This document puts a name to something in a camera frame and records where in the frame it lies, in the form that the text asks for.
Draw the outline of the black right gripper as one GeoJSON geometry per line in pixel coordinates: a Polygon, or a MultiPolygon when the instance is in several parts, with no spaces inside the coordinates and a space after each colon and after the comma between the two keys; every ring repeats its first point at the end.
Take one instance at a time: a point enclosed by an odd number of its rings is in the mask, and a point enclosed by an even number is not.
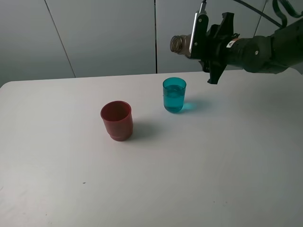
{"type": "Polygon", "coordinates": [[[209,84],[217,85],[218,81],[227,67],[224,60],[224,49],[226,45],[233,38],[239,36],[234,32],[233,20],[234,13],[225,12],[222,13],[223,20],[221,24],[211,25],[210,29],[207,29],[205,52],[202,55],[202,59],[198,60],[202,66],[202,70],[205,73],[209,73],[209,84]]]}

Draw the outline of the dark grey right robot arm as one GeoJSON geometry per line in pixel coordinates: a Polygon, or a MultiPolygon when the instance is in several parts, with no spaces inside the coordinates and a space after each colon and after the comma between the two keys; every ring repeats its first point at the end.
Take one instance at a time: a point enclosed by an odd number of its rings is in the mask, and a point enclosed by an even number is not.
{"type": "Polygon", "coordinates": [[[233,30],[233,13],[223,13],[221,24],[208,28],[208,16],[196,14],[190,57],[199,60],[209,84],[217,84],[228,65],[250,73],[278,74],[303,61],[303,21],[270,36],[240,38],[233,30]]]}

